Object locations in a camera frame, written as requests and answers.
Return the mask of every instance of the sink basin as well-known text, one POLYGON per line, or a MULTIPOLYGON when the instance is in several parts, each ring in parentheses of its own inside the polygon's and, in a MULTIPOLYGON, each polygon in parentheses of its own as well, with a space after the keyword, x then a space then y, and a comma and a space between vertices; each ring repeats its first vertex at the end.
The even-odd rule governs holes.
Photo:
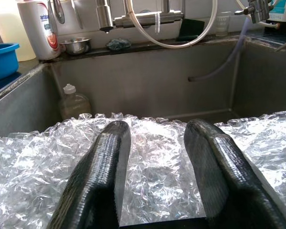
POLYGON ((247 40, 221 73, 188 82, 220 66, 235 42, 40 64, 0 94, 0 136, 43 131, 62 121, 57 104, 67 83, 89 98, 92 115, 122 112, 217 123, 286 110, 286 52, 274 52, 271 45, 247 40))

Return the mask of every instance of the stainless steel bowl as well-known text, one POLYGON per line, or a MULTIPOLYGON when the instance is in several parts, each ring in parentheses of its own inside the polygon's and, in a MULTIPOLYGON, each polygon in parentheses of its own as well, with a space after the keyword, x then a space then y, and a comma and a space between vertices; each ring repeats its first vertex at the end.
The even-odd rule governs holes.
POLYGON ((83 54, 90 49, 90 40, 86 37, 65 40, 63 44, 66 48, 66 53, 69 55, 83 54))

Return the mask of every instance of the plastic bottle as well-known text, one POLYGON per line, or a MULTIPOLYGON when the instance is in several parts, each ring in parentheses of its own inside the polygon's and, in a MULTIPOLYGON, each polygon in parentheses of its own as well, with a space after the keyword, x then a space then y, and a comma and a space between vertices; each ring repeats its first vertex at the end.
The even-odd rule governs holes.
POLYGON ((39 60, 50 60, 61 51, 56 34, 51 31, 48 3, 45 0, 17 0, 19 13, 39 60))
POLYGON ((18 61, 34 59, 35 53, 23 27, 15 0, 0 0, 0 36, 4 43, 18 43, 18 61))
POLYGON ((63 120, 71 117, 78 118, 83 113, 91 114, 91 105, 88 98, 83 94, 76 93, 75 86, 67 84, 63 91, 65 97, 59 103, 63 120))

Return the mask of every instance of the bubble wrap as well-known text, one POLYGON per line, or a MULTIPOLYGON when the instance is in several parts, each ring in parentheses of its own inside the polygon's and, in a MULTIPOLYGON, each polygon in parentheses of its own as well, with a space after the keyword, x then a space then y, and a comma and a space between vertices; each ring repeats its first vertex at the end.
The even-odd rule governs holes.
POLYGON ((286 205, 286 111, 216 126, 234 139, 286 205))
POLYGON ((184 148, 185 123, 82 114, 43 133, 0 138, 0 229, 46 228, 76 164, 117 119, 132 133, 121 226, 205 216, 184 148))

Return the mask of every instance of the white cap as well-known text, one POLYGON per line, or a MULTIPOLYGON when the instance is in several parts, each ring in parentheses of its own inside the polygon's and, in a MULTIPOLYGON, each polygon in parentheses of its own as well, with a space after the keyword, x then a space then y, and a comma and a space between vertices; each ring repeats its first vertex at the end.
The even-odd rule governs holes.
POLYGON ((71 84, 67 84, 64 88, 63 88, 63 92, 65 92, 65 94, 73 94, 76 92, 76 88, 71 85, 71 84))

